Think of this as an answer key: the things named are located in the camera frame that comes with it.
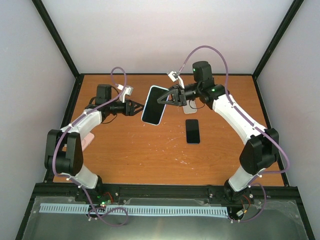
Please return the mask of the white translucent phone case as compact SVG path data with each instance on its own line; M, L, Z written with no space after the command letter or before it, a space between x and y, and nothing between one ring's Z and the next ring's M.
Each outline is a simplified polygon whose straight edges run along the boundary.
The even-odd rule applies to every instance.
M184 105L183 107L183 112L188 115L188 114L195 114L197 112L197 106L196 102L194 100L188 100L187 104Z

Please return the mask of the blue phone black screen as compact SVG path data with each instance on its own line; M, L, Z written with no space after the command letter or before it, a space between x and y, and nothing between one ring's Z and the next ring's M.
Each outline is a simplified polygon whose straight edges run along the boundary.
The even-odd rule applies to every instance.
M186 130L186 142L188 144L199 144L201 142L199 121L197 119L186 119L185 130Z

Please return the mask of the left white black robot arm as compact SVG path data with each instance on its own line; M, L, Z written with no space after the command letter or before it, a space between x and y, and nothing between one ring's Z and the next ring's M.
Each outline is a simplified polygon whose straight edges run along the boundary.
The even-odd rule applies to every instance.
M84 164L83 151L95 138L91 132L104 123L109 115L134 116L144 105L127 99L133 87L121 84L112 86L100 84L96 95L91 98L83 113L67 126L47 134L44 166L54 175L65 177L79 187L86 188L86 195L92 201L103 198L102 179Z

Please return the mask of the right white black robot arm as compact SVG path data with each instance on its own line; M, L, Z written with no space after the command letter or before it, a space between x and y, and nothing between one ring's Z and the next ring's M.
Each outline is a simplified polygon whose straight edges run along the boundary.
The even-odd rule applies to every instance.
M180 107L199 98L239 135L244 144L239 157L240 166L226 180L223 190L225 200L233 203L255 178L261 177L266 169L277 162L279 134L275 129L267 129L255 121L236 103L225 86L215 83L211 65L207 61L195 62L192 68L195 82L189 85L184 84L178 72L168 73L168 77L178 83L159 96L157 102Z

